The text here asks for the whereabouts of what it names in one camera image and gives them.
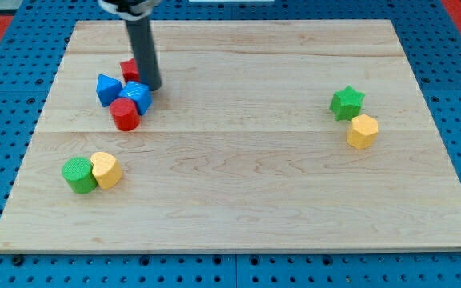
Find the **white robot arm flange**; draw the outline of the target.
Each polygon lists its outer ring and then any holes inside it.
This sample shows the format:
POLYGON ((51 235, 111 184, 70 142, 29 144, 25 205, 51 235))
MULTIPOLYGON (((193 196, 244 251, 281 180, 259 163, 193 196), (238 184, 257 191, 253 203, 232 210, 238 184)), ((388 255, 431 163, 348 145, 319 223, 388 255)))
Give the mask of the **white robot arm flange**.
POLYGON ((138 21, 148 17, 162 0, 98 0, 98 5, 110 14, 126 21, 138 21))

